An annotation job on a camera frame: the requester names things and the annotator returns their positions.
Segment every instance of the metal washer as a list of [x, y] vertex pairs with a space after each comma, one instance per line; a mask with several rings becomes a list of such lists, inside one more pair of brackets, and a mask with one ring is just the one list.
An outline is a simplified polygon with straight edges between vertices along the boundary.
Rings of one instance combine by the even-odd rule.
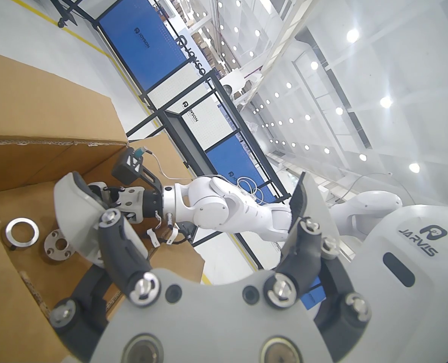
[[[13, 227], [16, 224], [19, 224], [19, 223], [27, 223], [27, 224], [29, 224], [32, 227], [32, 231], [34, 232], [34, 235], [27, 242], [19, 242], [12, 235]], [[27, 217], [18, 217], [16, 219], [11, 220], [8, 223], [8, 225], [6, 226], [5, 235], [6, 235], [6, 238], [8, 239], [8, 241], [13, 245], [13, 247], [15, 247], [15, 248], [27, 248], [27, 247], [30, 247], [31, 245], [34, 245], [36, 243], [36, 241], [38, 241], [38, 238], [39, 238], [39, 228], [36, 225], [36, 223], [34, 223], [33, 220], [28, 219]]]
[[[58, 240], [65, 240], [66, 247], [64, 249], [58, 249], [56, 247], [56, 242]], [[73, 247], [68, 244], [68, 241], [63, 237], [59, 228], [50, 232], [44, 240], [44, 251], [46, 256], [53, 261], [65, 261], [74, 254]]]

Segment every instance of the jarvis logo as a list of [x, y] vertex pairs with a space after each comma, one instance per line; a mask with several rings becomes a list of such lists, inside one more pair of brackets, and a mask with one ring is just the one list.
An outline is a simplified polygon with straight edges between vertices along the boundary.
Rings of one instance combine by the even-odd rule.
[[424, 234], [422, 236], [414, 234], [414, 232], [410, 230], [399, 230], [399, 233], [404, 237], [407, 237], [429, 256], [436, 256], [438, 254], [438, 251], [437, 249], [433, 248], [429, 242], [426, 242], [426, 240], [424, 240], [424, 235], [426, 239], [430, 241], [436, 241], [447, 235], [447, 231], [438, 225], [428, 225], [427, 227], [419, 230], [419, 234]]
[[150, 48], [150, 44], [148, 43], [147, 39], [144, 37], [144, 35], [141, 33], [140, 29], [135, 28], [134, 29], [135, 34], [137, 37], [142, 40], [142, 42], [145, 44], [145, 47]]
[[428, 225], [424, 227], [419, 233], [424, 234], [427, 233], [427, 239], [431, 241], [438, 240], [447, 235], [447, 231], [438, 225]]

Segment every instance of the blue panel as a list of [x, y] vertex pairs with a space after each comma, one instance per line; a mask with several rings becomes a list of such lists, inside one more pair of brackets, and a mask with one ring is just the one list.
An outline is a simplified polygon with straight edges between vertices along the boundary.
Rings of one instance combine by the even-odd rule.
[[186, 59], [148, 0], [121, 0], [100, 24], [144, 90]]
[[311, 292], [304, 294], [301, 297], [301, 301], [305, 305], [305, 308], [309, 310], [313, 306], [319, 304], [319, 302], [321, 302], [324, 299], [324, 297], [325, 295], [323, 287], [318, 287], [312, 290]]
[[[226, 177], [233, 184], [236, 184], [237, 179], [242, 176], [252, 178], [257, 185], [264, 183], [262, 176], [236, 136], [207, 152], [207, 157], [216, 168], [217, 173]], [[241, 186], [249, 191], [246, 183], [241, 183]], [[265, 202], [274, 202], [276, 197], [271, 194], [269, 188], [265, 186], [262, 191]], [[256, 196], [258, 200], [262, 197], [260, 192], [257, 192]]]

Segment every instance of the joyson logo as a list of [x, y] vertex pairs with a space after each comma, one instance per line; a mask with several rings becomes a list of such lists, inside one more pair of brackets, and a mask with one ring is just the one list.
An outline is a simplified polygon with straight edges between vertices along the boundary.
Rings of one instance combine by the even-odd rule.
[[144, 35], [141, 33], [140, 29], [135, 28], [134, 30], [137, 37], [142, 40], [142, 42], [145, 44], [145, 47], [150, 48], [150, 44], [148, 43], [147, 39], [144, 37]]

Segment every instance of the yellow floor line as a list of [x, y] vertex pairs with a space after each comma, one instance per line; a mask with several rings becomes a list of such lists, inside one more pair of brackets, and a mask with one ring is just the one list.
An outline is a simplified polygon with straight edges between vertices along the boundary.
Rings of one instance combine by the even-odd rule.
[[207, 276], [204, 273], [202, 273], [202, 282], [205, 285], [212, 285], [212, 283], [209, 281], [209, 279], [207, 278]]
[[[15, 2], [17, 5], [20, 5], [21, 7], [31, 11], [33, 14], [38, 15], [38, 17], [43, 18], [45, 21], [58, 26], [58, 21], [48, 17], [46, 14], [43, 14], [42, 12], [39, 12], [37, 9], [35, 9], [34, 7], [31, 7], [31, 5], [25, 3], [22, 0], [11, 0], [12, 2]], [[117, 64], [116, 60], [114, 59], [114, 57], [111, 54], [108, 54], [108, 52], [105, 52], [104, 50], [102, 50], [100, 47], [97, 47], [96, 45], [90, 43], [88, 40], [85, 40], [84, 38], [82, 38], [79, 34], [75, 33], [74, 31], [68, 29], [68, 28], [63, 28], [63, 31], [67, 32], [68, 34], [72, 35], [74, 38], [77, 38], [79, 41], [85, 43], [86, 45], [90, 46], [91, 48], [93, 48], [94, 50], [98, 51], [100, 54], [105, 55], [108, 59], [110, 59], [110, 61], [112, 61], [113, 65], [115, 66], [115, 68], [117, 69], [117, 71], [120, 72], [120, 75], [122, 76], [122, 78], [125, 80], [127, 86], [130, 88], [130, 90], [132, 91], [132, 93], [134, 94], [134, 96], [137, 98], [138, 102], [140, 102], [141, 106], [143, 107], [143, 109], [145, 110], [145, 112], [150, 115], [150, 111], [148, 110], [147, 106], [141, 101], [141, 99], [138, 97], [138, 92], [134, 89], [134, 87], [132, 86], [132, 84], [130, 83], [129, 79], [127, 78], [127, 76], [123, 73], [122, 69], [120, 68], [119, 64]], [[153, 124], [155, 125], [155, 127], [160, 127], [159, 123], [157, 121], [153, 121]]]

